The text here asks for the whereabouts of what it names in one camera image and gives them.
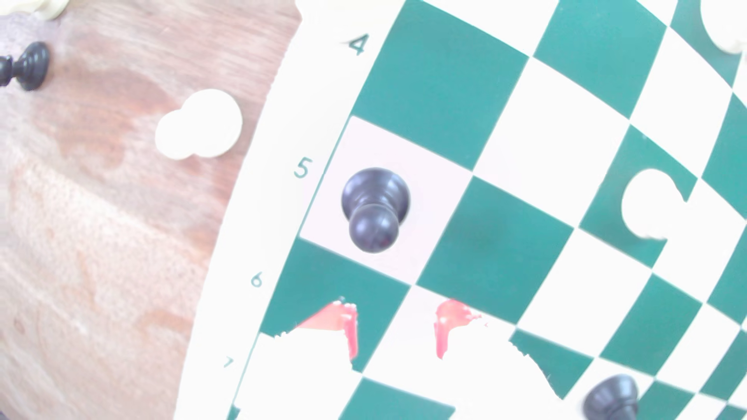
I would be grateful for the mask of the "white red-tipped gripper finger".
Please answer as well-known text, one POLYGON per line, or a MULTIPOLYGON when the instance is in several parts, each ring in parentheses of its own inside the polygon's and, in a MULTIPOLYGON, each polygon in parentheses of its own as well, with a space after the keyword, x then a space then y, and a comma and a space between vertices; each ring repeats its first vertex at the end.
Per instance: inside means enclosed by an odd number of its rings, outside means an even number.
POLYGON ((332 301, 287 332, 260 333, 241 379, 237 419, 338 419, 361 382, 358 309, 332 301))
POLYGON ((453 419, 570 419, 538 364, 500 325, 457 300, 435 311, 435 349, 453 419))

